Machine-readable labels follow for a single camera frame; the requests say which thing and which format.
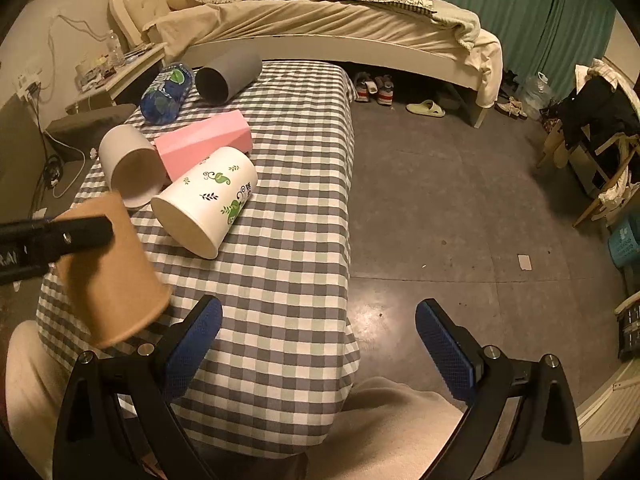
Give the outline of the teal curtain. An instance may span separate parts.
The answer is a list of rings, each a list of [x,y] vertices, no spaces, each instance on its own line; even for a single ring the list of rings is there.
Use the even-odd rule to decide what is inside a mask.
[[[543,73],[557,99],[574,88],[574,67],[605,54],[611,0],[446,0],[468,9],[502,44],[503,68],[521,84]]]

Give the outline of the blue plastic water bottle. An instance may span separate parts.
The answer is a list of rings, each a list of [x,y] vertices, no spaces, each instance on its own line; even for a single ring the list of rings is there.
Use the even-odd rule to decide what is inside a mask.
[[[186,64],[172,63],[163,67],[141,98],[140,110],[144,119],[152,125],[173,122],[193,81],[193,72]]]

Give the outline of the teal plastic basket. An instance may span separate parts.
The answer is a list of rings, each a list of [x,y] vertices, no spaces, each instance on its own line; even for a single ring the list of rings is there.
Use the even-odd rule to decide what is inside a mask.
[[[639,216],[630,214],[608,238],[608,252],[616,268],[623,268],[639,260]]]

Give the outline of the white power strip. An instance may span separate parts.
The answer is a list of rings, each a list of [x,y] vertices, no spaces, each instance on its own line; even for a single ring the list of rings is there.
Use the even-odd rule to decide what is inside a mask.
[[[15,81],[15,90],[17,96],[27,101],[30,96],[37,93],[41,88],[41,79],[38,73],[21,73],[18,74]]]

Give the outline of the plain white paper cup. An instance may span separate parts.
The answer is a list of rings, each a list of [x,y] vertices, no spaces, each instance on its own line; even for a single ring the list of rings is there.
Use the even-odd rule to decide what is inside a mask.
[[[108,188],[127,209],[139,209],[162,190],[166,169],[155,146],[136,128],[118,125],[104,134],[98,148]]]

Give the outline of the beige trouser leg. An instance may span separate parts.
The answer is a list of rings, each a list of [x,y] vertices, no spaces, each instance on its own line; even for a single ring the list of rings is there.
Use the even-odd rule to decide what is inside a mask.
[[[324,441],[307,451],[308,479],[419,479],[463,412],[434,391],[384,377],[352,387]]]

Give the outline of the bed with beige sheet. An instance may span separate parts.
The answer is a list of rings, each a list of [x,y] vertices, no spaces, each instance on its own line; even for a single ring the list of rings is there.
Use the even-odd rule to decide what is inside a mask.
[[[133,46],[165,45],[167,61],[204,66],[238,47],[265,60],[352,62],[404,70],[474,92],[473,126],[494,106],[502,79],[499,39],[477,15],[433,0],[422,15],[385,4],[329,1],[241,1],[203,4],[189,0],[171,11],[162,0],[110,0],[120,31]]]

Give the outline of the brown paper cup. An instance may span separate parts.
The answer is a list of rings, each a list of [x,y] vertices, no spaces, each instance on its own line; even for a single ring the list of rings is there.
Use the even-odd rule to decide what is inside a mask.
[[[105,349],[157,320],[168,307],[171,289],[156,275],[119,193],[89,198],[54,223],[99,216],[110,220],[113,239],[104,247],[62,257],[56,273],[74,317],[88,328],[88,343]]]

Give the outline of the grey cup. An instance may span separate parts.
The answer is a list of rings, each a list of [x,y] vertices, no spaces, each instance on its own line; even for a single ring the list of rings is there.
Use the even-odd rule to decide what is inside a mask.
[[[227,104],[259,78],[262,57],[254,49],[228,51],[213,58],[195,74],[198,94],[208,104]]]

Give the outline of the white cup green print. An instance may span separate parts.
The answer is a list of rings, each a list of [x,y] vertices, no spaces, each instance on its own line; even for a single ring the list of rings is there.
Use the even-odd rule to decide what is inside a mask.
[[[224,146],[153,197],[151,208],[180,246],[213,260],[257,181],[250,159],[236,148]]]

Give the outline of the dark grey cushioned stool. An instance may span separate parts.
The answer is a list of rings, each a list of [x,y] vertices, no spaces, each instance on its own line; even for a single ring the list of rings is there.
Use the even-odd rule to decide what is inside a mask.
[[[104,134],[126,122],[135,110],[134,104],[122,104],[54,120],[47,126],[51,145],[64,162],[81,160],[81,154],[89,156]]]

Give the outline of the white bedside table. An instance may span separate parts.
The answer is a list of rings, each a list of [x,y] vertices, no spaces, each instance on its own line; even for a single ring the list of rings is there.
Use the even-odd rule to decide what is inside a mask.
[[[165,45],[147,44],[145,50],[114,73],[81,91],[66,106],[66,114],[73,115],[117,104],[138,104],[144,89],[165,64]]]

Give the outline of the wooden chair with clothes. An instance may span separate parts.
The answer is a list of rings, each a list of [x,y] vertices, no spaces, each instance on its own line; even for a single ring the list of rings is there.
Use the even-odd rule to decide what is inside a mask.
[[[639,193],[639,97],[611,64],[596,58],[576,65],[575,88],[542,111],[548,134],[537,162],[562,168],[580,151],[600,179],[593,202],[576,220],[608,226]]]

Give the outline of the large clear water jug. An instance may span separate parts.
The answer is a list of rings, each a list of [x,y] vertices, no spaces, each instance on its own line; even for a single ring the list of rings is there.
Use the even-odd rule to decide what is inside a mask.
[[[528,76],[521,85],[520,101],[523,110],[533,120],[540,118],[541,111],[549,105],[552,96],[549,79],[544,73],[537,72],[535,75]]]

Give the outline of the white paper scrap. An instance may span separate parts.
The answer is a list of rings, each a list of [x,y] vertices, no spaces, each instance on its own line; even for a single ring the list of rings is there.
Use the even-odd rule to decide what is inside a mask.
[[[530,260],[529,255],[518,254],[518,265],[522,271],[533,270],[532,260]]]

